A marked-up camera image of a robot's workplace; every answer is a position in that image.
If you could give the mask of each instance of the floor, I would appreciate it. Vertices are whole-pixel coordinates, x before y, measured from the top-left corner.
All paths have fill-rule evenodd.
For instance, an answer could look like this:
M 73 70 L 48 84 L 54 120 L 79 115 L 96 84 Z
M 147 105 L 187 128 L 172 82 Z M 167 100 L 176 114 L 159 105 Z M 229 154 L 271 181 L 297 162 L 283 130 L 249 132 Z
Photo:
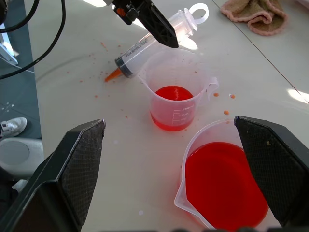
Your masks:
M 5 21 L 6 27 L 13 26 L 25 18 L 26 11 L 23 1 L 11 1 L 8 7 L 10 10 Z M 10 32 L 9 37 L 15 55 L 18 54 L 16 56 L 18 65 L 23 67 L 32 62 L 28 26 Z M 15 70 L 16 67 L 0 60 L 0 75 Z M 22 72 L 16 76 L 0 80 L 0 122 L 15 117 L 25 117 L 28 120 L 25 130 L 19 137 L 41 138 L 37 91 L 33 73 Z

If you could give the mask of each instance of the small measuring cup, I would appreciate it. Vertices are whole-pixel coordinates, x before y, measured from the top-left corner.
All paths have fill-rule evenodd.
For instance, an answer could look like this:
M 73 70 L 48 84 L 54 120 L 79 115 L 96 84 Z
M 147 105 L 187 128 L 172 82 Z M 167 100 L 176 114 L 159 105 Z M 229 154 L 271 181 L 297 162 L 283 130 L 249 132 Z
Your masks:
M 215 77 L 208 75 L 198 55 L 182 49 L 166 49 L 152 56 L 139 73 L 150 94 L 150 114 L 157 126 L 167 131 L 180 131 L 188 127 L 195 116 L 204 94 L 208 99 L 219 87 Z M 167 86 L 188 90 L 193 97 L 174 101 L 156 92 Z
M 181 183 L 174 201 L 177 207 L 189 212 L 198 222 L 202 222 L 205 226 L 212 230 L 216 228 L 214 228 L 207 221 L 207 218 L 204 218 L 187 199 L 185 167 L 187 159 L 196 149 L 203 145 L 214 142 L 234 144 L 242 148 L 241 140 L 239 138 L 237 128 L 233 124 L 233 120 L 227 119 L 213 122 L 202 128 L 192 138 L 184 154 L 181 170 Z M 266 231 L 269 227 L 280 227 L 279 222 L 275 219 L 270 209 L 268 210 L 262 222 L 256 227 L 256 229 L 258 231 Z

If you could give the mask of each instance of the syringe tip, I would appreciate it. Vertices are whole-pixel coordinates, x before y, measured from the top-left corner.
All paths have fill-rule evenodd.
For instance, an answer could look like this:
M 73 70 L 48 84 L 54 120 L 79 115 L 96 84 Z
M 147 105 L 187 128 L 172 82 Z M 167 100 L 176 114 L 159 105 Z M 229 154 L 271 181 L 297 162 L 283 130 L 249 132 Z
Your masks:
M 117 77 L 119 77 L 122 74 L 122 72 L 120 71 L 120 69 L 116 69 L 114 72 L 111 73 L 111 75 L 109 75 L 108 77 L 105 78 L 105 82 L 109 82 L 110 80 L 116 79 Z

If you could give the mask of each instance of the syringe barrel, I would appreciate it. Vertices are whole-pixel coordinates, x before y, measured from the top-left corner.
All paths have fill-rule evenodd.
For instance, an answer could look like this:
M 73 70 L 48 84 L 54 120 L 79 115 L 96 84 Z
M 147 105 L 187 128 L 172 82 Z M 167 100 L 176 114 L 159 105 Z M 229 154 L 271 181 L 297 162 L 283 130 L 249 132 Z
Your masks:
M 179 10 L 169 19 L 169 22 L 175 29 L 178 42 L 193 35 L 193 29 L 197 30 L 197 25 L 187 9 L 184 12 Z M 129 50 L 116 58 L 115 63 L 126 77 L 132 78 L 150 56 L 165 48 L 148 33 Z

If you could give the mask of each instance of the table surface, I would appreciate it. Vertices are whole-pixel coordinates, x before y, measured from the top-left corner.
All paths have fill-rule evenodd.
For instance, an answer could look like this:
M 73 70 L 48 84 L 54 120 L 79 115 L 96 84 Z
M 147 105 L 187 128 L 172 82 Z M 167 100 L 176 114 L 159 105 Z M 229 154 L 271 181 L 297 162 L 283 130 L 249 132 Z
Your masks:
M 173 202 L 186 146 L 214 121 L 239 115 L 269 120 L 286 126 L 309 147 L 308 103 L 293 88 L 309 93 L 305 79 L 309 53 L 294 41 L 305 45 L 308 30 L 301 29 L 307 27 L 301 21 L 308 15 L 288 4 L 287 30 L 262 37 L 222 15 L 218 6 L 223 1 L 154 0 L 167 18 L 198 2 L 208 5 L 210 16 L 191 37 L 198 47 L 193 52 L 218 78 L 220 96 L 198 109 L 187 130 L 165 132 L 150 120 L 147 89 L 138 78 L 103 81 L 105 73 L 115 69 L 114 58 L 147 31 L 125 25 L 108 6 L 66 0 L 65 29 L 53 51 L 35 66 L 35 75 L 46 157 L 71 128 L 98 118 L 107 123 L 100 172 L 83 231 L 201 230 Z M 29 11 L 32 1 L 25 4 Z M 60 21 L 60 1 L 40 1 L 29 23 L 34 58 L 50 45 Z

